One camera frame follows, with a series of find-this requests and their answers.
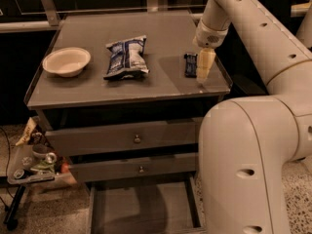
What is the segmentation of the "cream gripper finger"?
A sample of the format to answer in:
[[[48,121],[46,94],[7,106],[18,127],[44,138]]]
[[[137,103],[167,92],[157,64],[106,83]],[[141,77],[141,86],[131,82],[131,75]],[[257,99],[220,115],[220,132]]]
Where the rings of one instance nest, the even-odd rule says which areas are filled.
[[[215,50],[204,48],[200,51],[197,59],[196,79],[204,84],[215,61]]]

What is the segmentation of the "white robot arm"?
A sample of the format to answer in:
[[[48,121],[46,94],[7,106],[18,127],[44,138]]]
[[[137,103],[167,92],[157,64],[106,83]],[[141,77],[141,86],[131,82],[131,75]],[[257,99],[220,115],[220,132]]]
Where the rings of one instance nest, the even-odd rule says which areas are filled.
[[[234,27],[264,83],[212,107],[199,132],[207,234],[291,234],[282,168],[310,155],[312,54],[258,0],[209,0],[196,29],[216,48]]]

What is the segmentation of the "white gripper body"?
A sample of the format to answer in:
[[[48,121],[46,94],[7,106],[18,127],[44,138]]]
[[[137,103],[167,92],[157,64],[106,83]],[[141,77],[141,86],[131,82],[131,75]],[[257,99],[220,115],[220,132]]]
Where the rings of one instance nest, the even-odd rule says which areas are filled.
[[[212,48],[219,47],[226,35],[228,30],[214,30],[204,25],[203,21],[200,20],[195,31],[193,43],[201,48]]]

